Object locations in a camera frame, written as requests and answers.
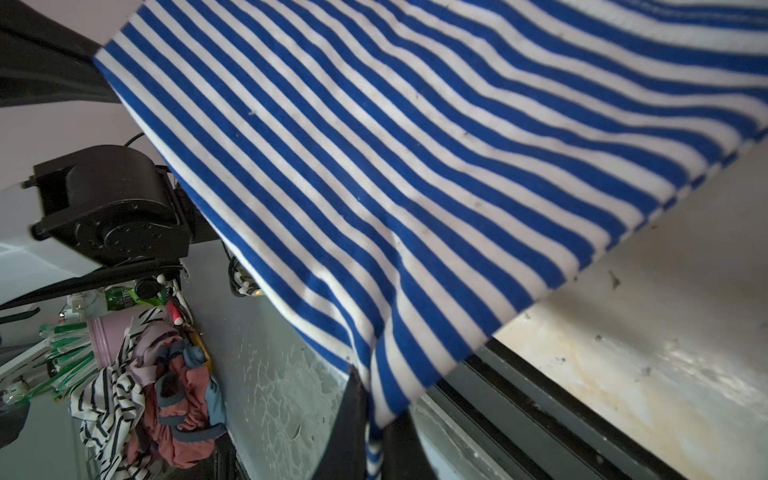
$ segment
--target pink plastic container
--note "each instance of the pink plastic container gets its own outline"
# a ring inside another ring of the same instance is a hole
[[[114,363],[134,315],[138,315],[145,309],[147,309],[146,306],[136,305],[88,321],[88,335],[91,337],[91,345],[93,345],[94,357],[99,369]]]

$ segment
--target black cable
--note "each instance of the black cable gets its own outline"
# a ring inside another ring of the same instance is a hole
[[[138,140],[139,138],[142,138],[143,136],[144,136],[144,132],[134,135],[129,141],[125,142],[125,145],[123,145],[123,147],[129,146],[130,144],[134,143],[136,140]]]
[[[240,293],[240,285],[235,280],[235,273],[237,272],[237,258],[230,258],[230,265],[228,267],[227,275],[230,278],[230,290],[234,296],[245,296],[244,293]]]
[[[224,253],[227,254],[227,259],[229,259],[229,261],[231,262],[232,256],[230,255],[230,249],[227,248],[227,244],[224,243],[224,240],[221,240],[221,246],[224,247]]]

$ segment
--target striped fabric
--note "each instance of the striped fabric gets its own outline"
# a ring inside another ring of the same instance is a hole
[[[765,134],[766,20],[644,0],[149,0],[97,61],[280,312],[359,370],[375,439]]]
[[[94,450],[101,480],[148,480],[152,476],[149,452],[141,453],[133,464],[125,458],[131,430],[144,414],[144,392],[126,367],[147,326],[164,317],[165,308],[157,307],[135,316],[114,363],[69,396],[69,412],[82,420],[80,440]]]

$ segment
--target electrical wire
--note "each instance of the electrical wire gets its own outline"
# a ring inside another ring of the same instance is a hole
[[[259,284],[242,268],[240,261],[230,253],[223,240],[221,245],[227,258],[230,260],[227,266],[227,276],[229,277],[232,294],[234,296],[262,296],[264,292],[259,287]]]
[[[87,309],[89,306],[91,306],[91,305],[93,305],[94,303],[96,303],[96,300],[98,300],[98,299],[99,299],[99,297],[100,297],[100,296],[102,296],[102,295],[104,295],[104,289],[103,289],[103,288],[100,288],[100,289],[98,289],[98,293],[96,294],[96,296],[94,297],[94,299],[93,299],[93,300],[91,300],[91,302],[90,302],[88,305],[81,307],[81,308],[80,308],[80,310],[85,310],[85,309]]]
[[[129,141],[125,142],[125,145],[123,145],[123,147],[130,146],[132,143],[134,143],[139,138],[142,138],[143,136],[144,136],[144,132],[141,132],[141,133],[139,133],[137,135],[134,135]]]

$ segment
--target striped garment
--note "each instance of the striped garment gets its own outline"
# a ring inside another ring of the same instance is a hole
[[[148,0],[97,63],[280,312],[359,370],[376,439],[762,138],[766,12]]]
[[[131,430],[144,414],[141,385],[126,367],[147,325],[164,317],[165,309],[157,307],[134,317],[115,363],[103,368],[92,382],[83,383],[70,395],[69,412],[82,420],[80,440],[94,449],[101,480],[148,480],[151,477],[149,452],[139,455],[133,465],[124,457]]]

